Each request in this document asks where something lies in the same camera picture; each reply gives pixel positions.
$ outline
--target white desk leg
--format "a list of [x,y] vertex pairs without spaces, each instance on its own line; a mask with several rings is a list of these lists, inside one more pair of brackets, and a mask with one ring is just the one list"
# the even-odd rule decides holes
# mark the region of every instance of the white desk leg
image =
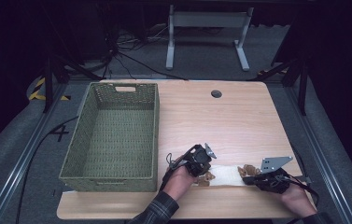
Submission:
[[173,61],[175,57],[175,40],[174,40],[174,6],[170,6],[169,13],[169,46],[167,47],[166,69],[173,69]]
[[245,55],[245,51],[243,50],[243,43],[245,42],[245,39],[246,39],[246,34],[247,34],[249,23],[251,21],[253,10],[254,10],[253,7],[250,7],[248,9],[248,12],[245,17],[244,25],[243,25],[242,34],[240,35],[240,39],[234,41],[234,45],[237,50],[237,55],[239,56],[240,64],[242,65],[243,71],[245,72],[249,70],[249,66]]

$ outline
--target sleeve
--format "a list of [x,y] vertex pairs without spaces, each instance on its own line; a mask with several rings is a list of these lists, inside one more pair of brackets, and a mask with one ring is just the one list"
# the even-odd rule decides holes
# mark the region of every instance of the sleeve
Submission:
[[302,219],[304,224],[330,224],[332,223],[331,219],[326,213],[317,213],[315,215],[304,217]]
[[128,224],[167,223],[178,208],[178,203],[172,197],[160,191],[146,210],[130,220]]

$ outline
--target wooden table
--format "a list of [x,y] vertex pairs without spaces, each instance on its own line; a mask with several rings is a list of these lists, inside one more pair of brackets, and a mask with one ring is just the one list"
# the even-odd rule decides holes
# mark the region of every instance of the wooden table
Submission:
[[[267,157],[292,156],[272,98],[261,82],[119,80],[156,82],[160,94],[158,188],[168,166],[195,144],[217,155],[212,165],[253,164]],[[211,95],[221,91],[220,98]],[[292,160],[283,168],[301,175]],[[156,192],[64,192],[57,215],[62,219],[128,219],[142,212]],[[191,187],[173,218],[292,217],[281,203],[255,186]]]

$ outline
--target basket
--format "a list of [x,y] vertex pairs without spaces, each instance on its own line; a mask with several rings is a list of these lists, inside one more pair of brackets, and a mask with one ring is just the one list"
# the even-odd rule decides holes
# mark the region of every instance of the basket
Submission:
[[156,191],[155,83],[91,83],[59,178],[76,191]]

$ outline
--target hand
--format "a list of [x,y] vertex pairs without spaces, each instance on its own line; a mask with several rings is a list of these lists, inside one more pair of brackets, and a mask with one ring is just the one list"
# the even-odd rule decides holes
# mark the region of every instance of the hand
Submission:
[[307,198],[304,189],[295,184],[289,184],[289,188],[283,194],[271,194],[299,217],[309,217],[317,213],[316,208]]
[[163,191],[177,201],[188,191],[190,185],[195,181],[197,181],[197,177],[190,175],[185,166],[180,166],[170,176]]

